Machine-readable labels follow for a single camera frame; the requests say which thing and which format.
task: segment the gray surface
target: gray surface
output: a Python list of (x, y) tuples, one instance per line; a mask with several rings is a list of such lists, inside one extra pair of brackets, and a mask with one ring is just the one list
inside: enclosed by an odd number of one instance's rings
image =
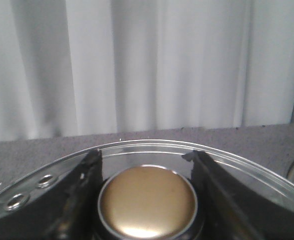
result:
[(0, 190), (65, 155), (119, 139), (166, 139), (202, 144), (242, 156), (282, 176), (294, 160), (294, 124), (208, 130), (182, 128), (0, 142)]

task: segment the round gold lid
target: round gold lid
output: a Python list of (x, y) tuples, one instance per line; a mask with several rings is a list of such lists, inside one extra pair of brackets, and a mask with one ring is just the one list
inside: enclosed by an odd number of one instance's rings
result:
[(166, 239), (192, 223), (197, 198), (181, 175), (155, 165), (129, 168), (106, 182), (99, 215), (116, 235), (132, 239)]

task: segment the white curtain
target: white curtain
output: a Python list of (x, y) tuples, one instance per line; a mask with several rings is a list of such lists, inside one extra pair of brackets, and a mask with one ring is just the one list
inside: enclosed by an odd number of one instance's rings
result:
[(0, 0), (0, 141), (294, 120), (294, 0)]

